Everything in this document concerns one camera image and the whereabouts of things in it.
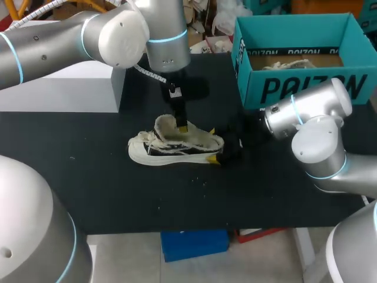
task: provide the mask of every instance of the white sneaker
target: white sneaker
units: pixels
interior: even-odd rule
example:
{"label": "white sneaker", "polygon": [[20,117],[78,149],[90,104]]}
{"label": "white sneaker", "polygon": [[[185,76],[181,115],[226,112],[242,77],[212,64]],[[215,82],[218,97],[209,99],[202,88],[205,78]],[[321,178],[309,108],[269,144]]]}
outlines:
{"label": "white sneaker", "polygon": [[286,69],[307,69],[307,68],[315,68],[308,59],[304,60],[297,60],[288,64],[281,64],[280,62],[276,62],[272,65],[272,67],[263,67],[263,70],[286,70]]}
{"label": "white sneaker", "polygon": [[224,140],[187,122],[188,132],[180,133],[172,115],[156,119],[153,131],[141,131],[128,142],[128,154],[137,163],[162,166],[170,163],[210,163],[224,147]]}

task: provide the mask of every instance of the robotic arm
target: robotic arm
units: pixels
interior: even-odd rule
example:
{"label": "robotic arm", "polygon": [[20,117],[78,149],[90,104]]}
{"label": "robotic arm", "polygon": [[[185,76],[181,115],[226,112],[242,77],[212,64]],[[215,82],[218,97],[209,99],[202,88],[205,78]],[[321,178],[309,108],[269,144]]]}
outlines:
{"label": "robotic arm", "polygon": [[[182,1],[139,0],[105,14],[84,11],[65,21],[2,32],[0,90],[83,61],[131,68],[145,47],[151,69],[169,73],[170,78],[190,63]],[[166,88],[175,92],[174,87]],[[173,110],[183,116],[177,119],[178,126],[185,126],[186,111],[180,100],[170,102],[173,108],[179,106]]]}

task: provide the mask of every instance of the blue led ring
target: blue led ring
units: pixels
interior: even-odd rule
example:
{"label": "blue led ring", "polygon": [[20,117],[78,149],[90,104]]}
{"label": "blue led ring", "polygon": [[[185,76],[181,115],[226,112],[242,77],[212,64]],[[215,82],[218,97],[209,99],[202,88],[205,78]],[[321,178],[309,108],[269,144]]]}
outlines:
{"label": "blue led ring", "polygon": [[311,177],[311,178],[313,178],[313,179],[317,179],[317,180],[331,179],[331,178],[335,177],[336,175],[338,175],[338,174],[344,169],[344,167],[346,167],[346,163],[347,163],[347,155],[345,156],[345,159],[344,159],[344,163],[343,163],[342,168],[340,168],[339,171],[336,172],[335,174],[333,174],[333,175],[331,175],[331,176],[328,176],[328,177],[314,177],[314,176],[310,175],[308,172],[306,172],[306,174],[307,174],[309,177]]}
{"label": "blue led ring", "polygon": [[71,215],[68,214],[68,216],[71,218],[71,221],[72,221],[73,230],[74,230],[74,233],[75,233],[75,241],[74,241],[73,250],[72,250],[72,254],[71,254],[70,260],[68,261],[67,266],[65,267],[63,273],[60,275],[60,277],[59,277],[59,279],[58,279],[58,281],[56,283],[60,283],[64,279],[64,277],[66,276],[66,274],[68,273],[68,271],[71,268],[71,265],[73,263],[73,259],[74,259],[75,254],[76,254],[76,246],[77,246],[76,226],[75,226],[75,222],[73,221]]}
{"label": "blue led ring", "polygon": [[177,35],[176,37],[166,38],[166,39],[164,39],[164,40],[149,40],[149,42],[150,42],[150,43],[163,43],[163,42],[169,42],[169,41],[177,40],[177,39],[183,37],[185,34],[187,34],[187,30],[185,30],[184,32],[182,32],[180,35]]}
{"label": "blue led ring", "polygon": [[300,125],[303,125],[304,123],[302,123],[302,120],[301,120],[301,117],[300,117],[300,114],[299,114],[299,110],[298,110],[297,107],[296,107],[295,97],[294,97],[293,95],[291,95],[291,96],[290,96],[290,100],[291,100],[291,102],[292,102],[293,109],[294,109],[294,111],[295,111],[295,113],[296,113],[296,117],[297,117],[297,119],[298,119]]}
{"label": "blue led ring", "polygon": [[24,72],[22,72],[21,63],[19,62],[16,50],[14,49],[12,42],[9,40],[9,38],[3,32],[0,32],[0,35],[3,37],[5,42],[8,44],[9,48],[11,49],[11,51],[14,55],[14,58],[16,59],[18,72],[19,72],[19,84],[22,84],[24,82]]}
{"label": "blue led ring", "polygon": [[92,58],[92,56],[89,55],[87,49],[85,48],[85,45],[84,45],[84,31],[89,23],[89,21],[93,18],[95,18],[96,16],[98,16],[100,14],[95,14],[93,16],[91,16],[90,18],[86,19],[84,24],[82,25],[82,28],[81,28],[81,44],[82,44],[82,48],[84,49],[85,53],[88,55],[89,58],[91,58],[92,60],[95,61],[95,59]]}

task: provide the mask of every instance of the cardboard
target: cardboard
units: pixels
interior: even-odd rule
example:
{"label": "cardboard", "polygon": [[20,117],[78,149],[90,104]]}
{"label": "cardboard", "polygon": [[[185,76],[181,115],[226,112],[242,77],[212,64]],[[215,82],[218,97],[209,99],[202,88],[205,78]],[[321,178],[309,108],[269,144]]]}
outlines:
{"label": "cardboard", "polygon": [[377,30],[377,0],[364,0],[358,22],[365,33]]}
{"label": "cardboard", "polygon": [[290,0],[243,0],[243,5],[253,11],[253,15],[265,15],[278,6],[286,5]]}
{"label": "cardboard", "polygon": [[[261,59],[266,65],[287,55],[320,56],[312,57],[318,68],[261,71],[264,62],[254,70],[249,55],[276,57]],[[365,104],[377,84],[377,53],[352,14],[238,18],[232,62],[246,109],[277,103],[332,77],[342,80],[353,104]]]}

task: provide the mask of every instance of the black mat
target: black mat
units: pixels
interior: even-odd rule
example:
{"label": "black mat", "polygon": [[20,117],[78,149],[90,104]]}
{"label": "black mat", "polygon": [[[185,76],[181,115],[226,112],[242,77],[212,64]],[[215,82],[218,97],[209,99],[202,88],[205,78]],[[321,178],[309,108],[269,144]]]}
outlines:
{"label": "black mat", "polygon": [[[226,123],[240,106],[230,56],[193,56],[188,74],[210,86],[207,98],[187,104],[189,120],[206,130]],[[243,162],[226,169],[132,162],[128,139],[169,112],[159,84],[130,70],[121,114],[1,113],[0,154],[40,172],[89,234],[333,226],[363,206],[360,196],[315,189],[296,164],[290,140],[245,153]],[[342,132],[349,152],[377,154],[370,105],[355,107]]]}

